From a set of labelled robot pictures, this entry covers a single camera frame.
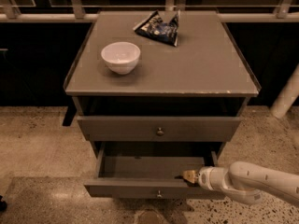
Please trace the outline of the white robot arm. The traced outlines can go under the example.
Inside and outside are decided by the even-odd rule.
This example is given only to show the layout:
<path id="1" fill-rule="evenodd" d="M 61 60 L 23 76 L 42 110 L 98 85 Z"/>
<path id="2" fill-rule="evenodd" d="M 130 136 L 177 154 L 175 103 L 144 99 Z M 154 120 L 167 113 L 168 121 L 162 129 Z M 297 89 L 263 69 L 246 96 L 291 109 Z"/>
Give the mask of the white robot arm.
<path id="1" fill-rule="evenodd" d="M 221 192 L 233 201 L 254 205 L 262 192 L 299 206 L 299 175 L 268 169 L 253 163 L 235 161 L 229 167 L 202 167 L 182 173 L 184 180 L 202 189 Z"/>

